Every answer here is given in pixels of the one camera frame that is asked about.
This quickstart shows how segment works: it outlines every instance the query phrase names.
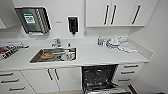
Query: countertop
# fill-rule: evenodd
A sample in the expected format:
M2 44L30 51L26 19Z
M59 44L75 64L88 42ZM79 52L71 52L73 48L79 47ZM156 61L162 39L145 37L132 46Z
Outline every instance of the countertop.
M0 61L0 71L62 68L89 65L125 64L149 62L138 52L127 53L116 48L109 49L94 44L80 44L72 47L76 49L76 60L73 61L53 61L30 63L29 61L40 49L51 48L49 46L34 46L21 49L7 59Z

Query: black soap dispenser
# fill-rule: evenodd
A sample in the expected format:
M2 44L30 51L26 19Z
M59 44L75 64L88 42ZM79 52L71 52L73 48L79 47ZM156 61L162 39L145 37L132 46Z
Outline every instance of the black soap dispenser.
M78 18L77 17L68 17L69 21L69 30L73 36L78 32Z

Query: dishwasher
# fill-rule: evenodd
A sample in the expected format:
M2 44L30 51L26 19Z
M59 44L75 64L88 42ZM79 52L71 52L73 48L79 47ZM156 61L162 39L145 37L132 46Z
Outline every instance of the dishwasher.
M125 88L112 83L117 64L82 66L84 94L131 94Z

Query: wall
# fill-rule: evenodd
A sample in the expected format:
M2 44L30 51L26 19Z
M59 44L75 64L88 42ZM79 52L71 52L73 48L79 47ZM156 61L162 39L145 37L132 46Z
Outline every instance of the wall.
M159 0L145 27L131 28L129 37L155 52L145 64L139 78L132 83L138 94L168 93L168 0Z
M12 0L15 7L45 7L49 16L51 29L49 34L43 36L32 36L25 34L22 26L15 26L9 29L0 30L0 41L14 40L50 40L54 38L61 39L78 39L92 38L96 40L99 36L112 37L122 36L127 37L130 27L105 27L105 28L85 28L85 7L84 0ZM75 38L69 32L68 16L77 16L79 21L79 32Z
M75 38L83 37L84 32L84 3L83 0L13 0L15 7L45 7L47 9L51 30L44 36L32 36L25 34L21 26L7 30L0 30L1 39L53 39L73 38L69 32L68 17L78 17L79 32Z

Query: cabinet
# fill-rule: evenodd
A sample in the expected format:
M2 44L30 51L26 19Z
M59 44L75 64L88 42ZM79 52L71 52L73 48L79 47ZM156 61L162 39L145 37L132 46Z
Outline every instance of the cabinet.
M108 26L128 26L136 0L112 0Z
M82 90L81 67L60 68L55 70L60 91Z
M12 0L1 0L0 3L0 29L9 28L19 24Z
M59 68L22 71L37 93L82 90L81 68Z
M137 0L129 25L145 26L148 23L157 2L158 0Z
M58 92L53 69L21 71L36 93Z
M86 0L86 27L145 26L158 0Z
M144 63L137 64L121 64L118 65L113 83L119 86L128 86L136 78Z
M0 72L1 94L36 94L20 71Z

